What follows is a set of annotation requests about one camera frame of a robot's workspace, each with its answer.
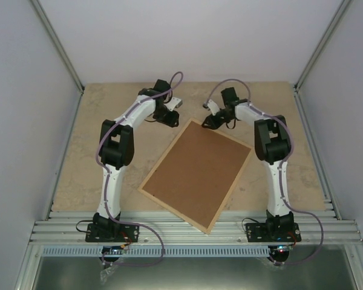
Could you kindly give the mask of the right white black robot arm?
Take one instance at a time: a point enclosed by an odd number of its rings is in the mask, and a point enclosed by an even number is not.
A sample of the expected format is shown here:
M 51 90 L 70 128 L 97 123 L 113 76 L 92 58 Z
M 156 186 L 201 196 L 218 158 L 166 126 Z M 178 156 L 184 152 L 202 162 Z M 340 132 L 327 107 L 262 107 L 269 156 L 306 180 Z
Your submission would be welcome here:
M 283 116 L 271 116 L 257 109 L 248 99 L 237 97 L 235 88 L 221 91 L 224 108 L 208 99 L 203 107 L 210 111 L 202 127 L 216 130 L 222 124 L 243 121 L 254 128 L 254 147 L 257 158 L 266 168 L 269 185 L 266 236 L 279 241 L 294 228 L 293 213 L 289 208 L 286 169 L 292 154 L 292 144 Z

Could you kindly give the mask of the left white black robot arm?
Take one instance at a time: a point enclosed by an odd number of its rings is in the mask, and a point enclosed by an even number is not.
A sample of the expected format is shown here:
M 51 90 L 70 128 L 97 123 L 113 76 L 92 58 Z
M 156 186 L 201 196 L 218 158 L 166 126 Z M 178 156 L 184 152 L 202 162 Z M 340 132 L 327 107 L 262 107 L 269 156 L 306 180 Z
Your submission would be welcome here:
M 182 105 L 172 95 L 171 84 L 158 79 L 153 88 L 139 91 L 134 103 L 119 117 L 102 123 L 96 162 L 103 168 L 102 197 L 88 235 L 114 241 L 120 236 L 120 194 L 127 167 L 134 157 L 134 131 L 152 116 L 154 121 L 168 127 L 179 125 Z

